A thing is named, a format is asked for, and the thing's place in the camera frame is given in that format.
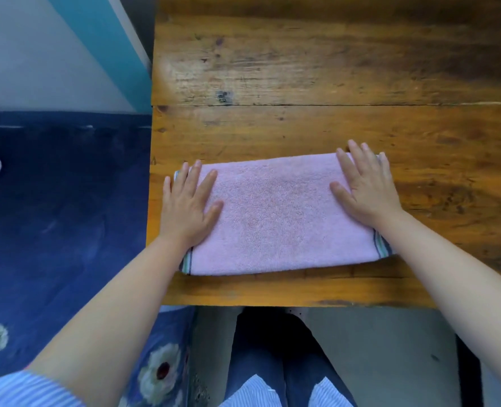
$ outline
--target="wood grain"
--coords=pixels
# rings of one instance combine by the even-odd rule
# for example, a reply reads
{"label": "wood grain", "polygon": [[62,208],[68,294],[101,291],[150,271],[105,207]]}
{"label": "wood grain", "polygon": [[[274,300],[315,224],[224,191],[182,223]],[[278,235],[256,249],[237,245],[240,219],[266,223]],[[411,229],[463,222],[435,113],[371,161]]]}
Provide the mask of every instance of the wood grain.
{"label": "wood grain", "polygon": [[158,0],[175,15],[501,27],[501,0]]}
{"label": "wood grain", "polygon": [[501,28],[157,20],[154,105],[501,102]]}
{"label": "wood grain", "polygon": [[[161,183],[204,163],[333,152],[347,139],[386,151],[403,206],[501,272],[501,105],[155,107],[147,239]],[[399,259],[238,277],[178,274],[166,304],[432,306]]]}

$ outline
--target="jeans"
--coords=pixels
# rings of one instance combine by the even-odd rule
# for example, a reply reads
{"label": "jeans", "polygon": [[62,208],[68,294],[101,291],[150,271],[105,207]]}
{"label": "jeans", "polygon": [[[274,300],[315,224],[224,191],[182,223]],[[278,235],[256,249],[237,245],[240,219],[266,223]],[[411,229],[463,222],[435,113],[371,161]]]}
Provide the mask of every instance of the jeans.
{"label": "jeans", "polygon": [[254,374],[277,392],[283,407],[307,407],[324,377],[356,407],[309,328],[280,308],[246,307],[237,317],[224,399]]}

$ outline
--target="striped shirt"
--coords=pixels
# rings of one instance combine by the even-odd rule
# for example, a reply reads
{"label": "striped shirt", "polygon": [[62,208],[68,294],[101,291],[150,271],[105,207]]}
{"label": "striped shirt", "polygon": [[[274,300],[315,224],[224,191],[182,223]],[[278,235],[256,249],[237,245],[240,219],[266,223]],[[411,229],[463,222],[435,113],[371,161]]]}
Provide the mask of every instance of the striped shirt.
{"label": "striped shirt", "polygon": [[[353,407],[326,378],[311,393],[309,407]],[[84,407],[84,404],[60,384],[19,371],[0,377],[0,406],[14,407]],[[221,407],[280,407],[279,396],[264,380],[249,378]]]}

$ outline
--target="finger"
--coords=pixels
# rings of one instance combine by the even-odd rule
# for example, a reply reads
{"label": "finger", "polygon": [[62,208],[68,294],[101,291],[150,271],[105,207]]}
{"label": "finger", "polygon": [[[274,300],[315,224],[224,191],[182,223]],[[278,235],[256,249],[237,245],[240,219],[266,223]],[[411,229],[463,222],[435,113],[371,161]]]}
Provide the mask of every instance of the finger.
{"label": "finger", "polygon": [[164,178],[164,202],[166,202],[167,200],[170,199],[170,195],[171,195],[171,177],[167,176],[166,178]]}
{"label": "finger", "polygon": [[380,172],[381,171],[381,166],[379,164],[379,160],[377,160],[377,156],[375,153],[369,148],[367,143],[362,143],[362,152],[367,158],[367,162],[369,163],[369,166],[371,167],[371,170]]}
{"label": "finger", "polygon": [[341,165],[341,170],[343,171],[350,188],[352,188],[355,181],[360,178],[360,173],[350,157],[343,150],[337,149],[336,156],[339,164]]}
{"label": "finger", "polygon": [[213,228],[217,224],[220,213],[222,212],[222,207],[224,207],[224,203],[222,201],[215,201],[211,208],[209,208],[209,211],[207,211],[205,217],[207,235],[213,231]]}
{"label": "finger", "polygon": [[177,173],[177,177],[173,181],[173,188],[171,189],[172,194],[180,194],[183,190],[184,183],[186,181],[186,175],[188,174],[188,163],[185,161],[181,170]]}
{"label": "finger", "polygon": [[217,177],[217,171],[211,170],[203,179],[202,183],[198,186],[196,190],[196,194],[194,198],[198,200],[202,208],[206,206],[207,200],[211,195],[211,190],[213,189],[213,185],[215,184],[215,180]]}
{"label": "finger", "polygon": [[194,193],[196,192],[196,187],[198,186],[198,180],[200,178],[201,171],[202,162],[200,160],[196,160],[184,184],[184,192],[189,194],[191,197],[194,196]]}
{"label": "finger", "polygon": [[330,190],[334,193],[336,200],[343,208],[351,208],[356,204],[356,200],[352,194],[337,181],[330,183]]}
{"label": "finger", "polygon": [[381,162],[381,170],[383,171],[383,176],[390,180],[393,179],[392,172],[390,171],[390,162],[388,161],[386,154],[384,154],[383,152],[379,154],[379,160]]}
{"label": "finger", "polygon": [[369,163],[367,162],[367,157],[363,154],[362,149],[356,144],[354,140],[349,140],[349,150],[353,157],[354,164],[360,172],[364,175],[369,172]]}

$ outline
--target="person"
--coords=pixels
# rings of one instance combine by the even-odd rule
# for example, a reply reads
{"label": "person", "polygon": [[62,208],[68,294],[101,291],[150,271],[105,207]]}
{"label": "person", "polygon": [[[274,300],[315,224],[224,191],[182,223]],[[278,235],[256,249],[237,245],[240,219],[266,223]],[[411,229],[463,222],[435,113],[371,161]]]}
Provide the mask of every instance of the person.
{"label": "person", "polygon": [[[350,186],[331,191],[356,220],[375,228],[408,263],[469,348],[501,379],[501,275],[403,211],[388,159],[367,144],[337,150]],[[186,251],[218,220],[207,212],[215,171],[201,164],[164,182],[160,234],[87,303],[23,372],[0,378],[0,405],[114,406],[147,340]],[[139,291],[139,294],[127,294]],[[289,334],[293,340],[282,340]],[[303,322],[278,309],[238,317],[225,405],[345,405],[353,397]]]}

